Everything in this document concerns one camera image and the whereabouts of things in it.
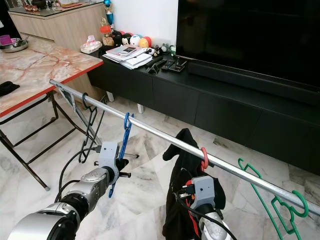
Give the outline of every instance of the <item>tile floor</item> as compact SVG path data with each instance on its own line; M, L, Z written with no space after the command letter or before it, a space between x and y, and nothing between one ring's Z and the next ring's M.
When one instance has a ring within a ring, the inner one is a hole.
M57 101L75 122L80 123L75 113L57 96ZM146 108L139 114L134 102L116 97L108 105L122 111L135 113L135 117L157 129L175 136L182 128L190 128L199 146L235 166L243 158L253 164L263 178L288 191L298 190L306 199L320 205L320 177L266 156L242 145L191 126L157 111ZM1 126L13 143L26 136L40 124L53 116L50 103L43 103L19 118ZM64 117L39 132L16 151L25 159L44 149L49 143L70 129ZM120 142L123 138L123 121L106 114L98 136L103 141ZM19 162L0 145L0 239L7 239L13 226L25 215L38 211L53 203L58 190L60 171L68 159L76 153L84 136L75 131L63 142L32 163L32 168L51 187L46 192ZM126 152L137 153L138 159L130 159L124 169L131 172L131 178L117 181L113 197L105 194L100 198L95 210L90 213L77 232L77 240L163 240L162 225L165 221L166 195L175 159L165 162L162 154L168 142L135 126L132 127ZM81 175L94 168L93 162L98 154L92 152L85 164L77 160L67 169L64 181L79 179ZM223 211L225 222L239 240L276 240L278 236L266 211L259 202L251 185L218 167L208 168L207 172L219 181L226 193L226 208ZM263 198L270 202L272 194L260 190ZM280 209L286 222L289 213ZM296 217L296 224L304 240L319 239L320 218L309 214L306 218ZM296 239L285 235L285 240Z

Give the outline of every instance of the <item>red hanger hook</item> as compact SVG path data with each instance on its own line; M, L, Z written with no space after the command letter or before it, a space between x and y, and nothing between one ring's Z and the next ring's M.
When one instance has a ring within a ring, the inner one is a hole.
M209 165L208 153L207 153L207 150L205 147L202 147L201 151L203 152L203 155L204 155L204 160L201 161L201 169L202 169L202 171L205 171L205 169L207 169L207 167Z

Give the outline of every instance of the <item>black cloth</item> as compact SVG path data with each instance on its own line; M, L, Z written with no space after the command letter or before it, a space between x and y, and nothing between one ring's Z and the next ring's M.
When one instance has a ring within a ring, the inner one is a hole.
M0 97L13 92L19 87L20 85L16 85L12 81L5 81L4 83L0 84Z
M196 141L193 139L188 128L182 129L177 139L184 141L185 143L198 148ZM162 229L162 234L166 240L190 240L199 239L195 234L194 225L189 217L189 212L178 202L176 202L173 192L181 190L182 186L186 184L192 177L207 176L205 172L201 171L200 165L202 159L194 156L180 149L179 147L171 144L165 151L162 158L165 161L172 159L174 156L179 155L174 168L171 173L170 185L166 196L166 218L165 224ZM214 178L214 192L215 192L215 208L224 209L226 205L226 196L223 188L221 187L217 178Z

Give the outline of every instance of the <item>pink cup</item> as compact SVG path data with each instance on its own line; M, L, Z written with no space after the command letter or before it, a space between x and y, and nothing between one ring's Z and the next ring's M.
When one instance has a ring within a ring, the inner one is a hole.
M12 44L10 35L2 35L2 36L0 36L0 44L1 45Z

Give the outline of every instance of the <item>black tv screen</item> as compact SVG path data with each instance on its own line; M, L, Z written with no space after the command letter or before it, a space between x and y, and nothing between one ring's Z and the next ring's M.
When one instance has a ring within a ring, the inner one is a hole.
M320 0L179 0L177 55L320 87Z

